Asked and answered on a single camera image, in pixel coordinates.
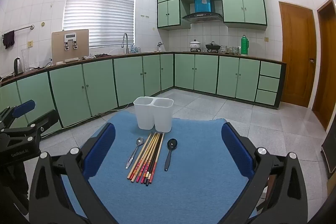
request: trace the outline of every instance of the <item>dark towel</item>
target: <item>dark towel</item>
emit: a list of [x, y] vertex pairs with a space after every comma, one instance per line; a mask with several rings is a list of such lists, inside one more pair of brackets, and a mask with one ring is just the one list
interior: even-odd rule
[[3, 35], [3, 45], [5, 46], [5, 48], [9, 48], [10, 46], [14, 45], [14, 30], [7, 32]]

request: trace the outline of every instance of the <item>white blind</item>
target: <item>white blind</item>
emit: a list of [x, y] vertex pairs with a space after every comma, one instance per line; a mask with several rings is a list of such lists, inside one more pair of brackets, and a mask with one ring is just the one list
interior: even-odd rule
[[134, 44], [134, 0], [66, 0], [63, 29], [89, 29], [89, 47]]

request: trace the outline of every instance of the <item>metal spoon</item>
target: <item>metal spoon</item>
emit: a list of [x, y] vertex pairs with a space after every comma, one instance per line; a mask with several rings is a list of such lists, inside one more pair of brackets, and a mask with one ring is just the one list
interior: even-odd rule
[[169, 165], [170, 165], [170, 157], [171, 157], [171, 152], [174, 150], [177, 146], [177, 140], [176, 139], [170, 139], [167, 143], [169, 153], [167, 155], [166, 163], [165, 163], [165, 171], [168, 170]]
[[136, 141], [136, 149], [134, 150], [134, 152], [132, 153], [132, 155], [131, 155], [130, 158], [128, 159], [128, 162], [127, 162], [127, 164], [126, 164], [126, 169], [129, 168], [129, 166], [131, 165], [132, 160], [133, 160], [135, 154], [137, 153], [137, 150], [138, 150], [139, 146], [142, 145], [142, 144], [143, 144], [143, 138], [142, 138], [142, 137], [139, 137], [139, 138], [137, 139], [137, 141]]

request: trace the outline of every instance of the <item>green thermos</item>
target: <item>green thermos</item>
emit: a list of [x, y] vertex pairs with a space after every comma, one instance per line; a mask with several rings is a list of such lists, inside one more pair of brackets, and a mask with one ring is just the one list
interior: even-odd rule
[[249, 41], [247, 40], [247, 37], [243, 35], [241, 38], [241, 54], [247, 55], [247, 49], [249, 47]]

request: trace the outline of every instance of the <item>wooden chopstick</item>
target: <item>wooden chopstick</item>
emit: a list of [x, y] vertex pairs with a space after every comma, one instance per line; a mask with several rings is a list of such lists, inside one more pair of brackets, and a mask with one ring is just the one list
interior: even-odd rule
[[144, 154], [144, 156], [143, 156], [143, 158], [142, 158], [142, 161], [141, 161], [141, 163], [140, 163], [138, 169], [137, 169], [136, 171], [133, 171], [133, 177], [132, 177], [132, 179], [131, 179], [131, 182], [134, 182], [134, 181], [135, 181], [135, 179], [137, 178], [137, 175], [138, 175], [139, 171], [141, 171], [141, 172], [140, 172], [140, 175], [141, 175], [141, 173], [142, 173], [142, 171], [143, 171], [143, 168], [144, 168], [144, 167], [143, 167], [143, 164], [144, 164], [144, 162], [146, 161], [146, 159], [147, 159], [147, 157], [148, 157], [148, 155], [149, 155], [149, 153], [150, 153], [150, 150], [151, 150], [151, 148], [152, 148], [152, 145], [153, 145], [154, 141], [156, 140], [156, 136], [157, 136], [157, 133], [155, 133], [155, 134], [153, 135], [153, 137], [152, 137], [152, 139], [151, 139], [151, 142], [150, 142], [150, 144], [148, 145], [148, 149], [146, 149], [145, 154]]
[[152, 180], [153, 180], [153, 177], [154, 177], [154, 172], [155, 172], [155, 167], [156, 167], [156, 164], [158, 162], [158, 158], [159, 158], [159, 155], [160, 155], [160, 151], [161, 151], [161, 146], [162, 146], [162, 141], [163, 141], [163, 138], [164, 138], [165, 134], [163, 133], [162, 134], [162, 138], [161, 138], [161, 143], [160, 143], [160, 147], [159, 147], [159, 150], [157, 152], [157, 155], [156, 155], [156, 159], [155, 159], [155, 163], [154, 163], [154, 167], [153, 167], [153, 171], [151, 174], [149, 174], [149, 183], [152, 183]]
[[147, 177], [148, 177], [148, 174], [149, 174], [149, 171], [150, 171], [150, 168], [152, 166], [152, 163], [154, 162], [155, 160], [155, 153], [157, 152], [158, 148], [159, 148], [159, 143], [161, 141], [161, 134], [159, 134], [159, 137], [157, 138], [157, 141], [156, 141], [156, 144], [155, 144], [155, 147], [152, 151], [152, 155], [150, 156], [149, 158], [149, 161], [147, 163], [147, 166], [145, 168], [145, 172], [143, 174], [143, 177], [141, 179], [141, 183], [146, 183], [146, 180], [147, 180]]
[[156, 159], [156, 155], [157, 155], [157, 153], [158, 153], [158, 150], [159, 150], [159, 146], [160, 146], [161, 140], [162, 140], [162, 134], [160, 134], [159, 140], [158, 140], [157, 145], [156, 145], [156, 147], [155, 147], [155, 151], [154, 151], [154, 153], [153, 153], [153, 157], [152, 157], [152, 160], [151, 160], [151, 164], [149, 165], [148, 171], [147, 171], [147, 173], [146, 173], [146, 178], [145, 178], [145, 180], [144, 180], [144, 182], [143, 182], [143, 183], [146, 184], [146, 186], [148, 186], [148, 184], [149, 184], [149, 179], [150, 179], [149, 174], [151, 174], [152, 171], [153, 171], [154, 162], [155, 162], [155, 159]]
[[152, 135], [152, 133], [149, 133], [149, 135], [148, 135], [148, 137], [147, 137], [147, 140], [146, 140], [145, 144], [143, 145], [143, 147], [142, 147], [142, 149], [141, 149], [141, 151], [140, 151], [140, 153], [139, 153], [137, 159], [135, 160], [135, 162], [134, 162], [134, 164], [133, 164], [132, 169], [131, 169], [131, 170], [129, 171], [129, 173], [128, 173], [127, 179], [130, 179], [130, 177], [131, 177], [131, 175], [132, 175], [132, 173], [133, 173], [135, 167], [136, 167], [136, 168], [139, 167], [139, 165], [140, 165], [140, 161], [139, 161], [139, 159], [140, 159], [142, 153], [144, 152], [144, 150], [145, 150], [145, 148], [146, 148], [146, 145], [147, 145], [148, 141], [151, 139], [151, 135]]
[[145, 169], [145, 167], [147, 166], [147, 162], [148, 162], [148, 160], [149, 160], [149, 158], [150, 158], [150, 156], [151, 156], [151, 154], [152, 154], [152, 151], [154, 150], [154, 147], [155, 147], [155, 144], [156, 144], [156, 141], [157, 141], [158, 136], [159, 136], [159, 134], [157, 133], [157, 135], [155, 136], [155, 140], [154, 140], [154, 142], [153, 142], [153, 145], [152, 145], [152, 147], [151, 147], [151, 149], [150, 149], [150, 151], [149, 151], [149, 153], [148, 153], [148, 155], [147, 155], [147, 157], [146, 157], [146, 160], [145, 160], [145, 162], [143, 163], [143, 165], [142, 165], [142, 167], [141, 167], [141, 170], [140, 170], [139, 175], [138, 175], [138, 177], [137, 177], [137, 179], [136, 179], [136, 182], [139, 182], [139, 180], [140, 180], [140, 178], [141, 178], [141, 175], [142, 175], [142, 172], [143, 172], [143, 170]]
[[148, 145], [147, 145], [147, 147], [146, 147], [146, 150], [143, 152], [143, 154], [142, 154], [142, 156], [141, 156], [140, 161], [138, 162], [138, 164], [137, 164], [136, 168], [134, 169], [133, 173], [131, 174], [131, 176], [130, 176], [130, 180], [131, 180], [132, 182], [134, 182], [133, 178], [135, 179], [135, 178], [137, 177], [137, 174], [138, 174], [138, 172], [140, 171], [140, 168], [141, 168], [143, 162], [145, 161], [145, 159], [146, 159], [146, 157], [147, 157], [147, 154], [148, 154], [150, 148], [152, 147], [152, 144], [153, 144], [153, 141], [154, 141], [154, 139], [155, 139], [155, 136], [156, 136], [156, 133], [154, 133], [154, 135], [152, 136], [150, 142], [148, 143]]

